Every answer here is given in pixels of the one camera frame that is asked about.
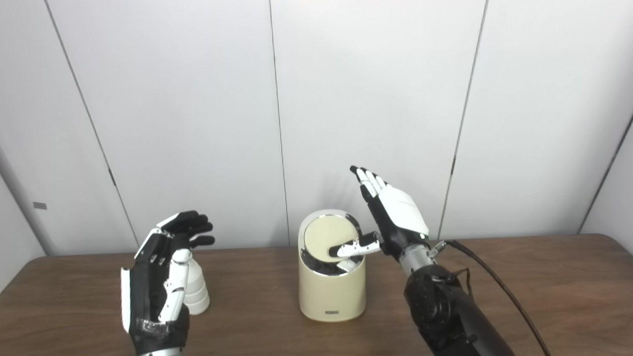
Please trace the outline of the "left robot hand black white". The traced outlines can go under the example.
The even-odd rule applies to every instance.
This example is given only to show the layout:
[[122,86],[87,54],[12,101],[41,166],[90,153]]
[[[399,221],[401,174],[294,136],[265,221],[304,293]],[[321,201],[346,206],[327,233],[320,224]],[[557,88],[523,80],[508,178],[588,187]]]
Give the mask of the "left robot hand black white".
[[196,210],[168,217],[150,230],[122,268],[121,318],[138,356],[182,356],[190,318],[210,306],[201,266],[193,257],[215,238],[208,217]]

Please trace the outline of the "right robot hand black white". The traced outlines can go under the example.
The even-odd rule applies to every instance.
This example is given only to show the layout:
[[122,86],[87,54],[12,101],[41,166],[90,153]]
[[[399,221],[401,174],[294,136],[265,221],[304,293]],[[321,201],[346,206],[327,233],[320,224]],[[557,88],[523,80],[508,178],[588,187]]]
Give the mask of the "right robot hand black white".
[[378,231],[331,246],[328,249],[330,257],[350,258],[382,251],[400,261],[407,247],[426,243],[429,228],[409,194],[366,168],[352,165],[350,171],[358,180],[362,198]]

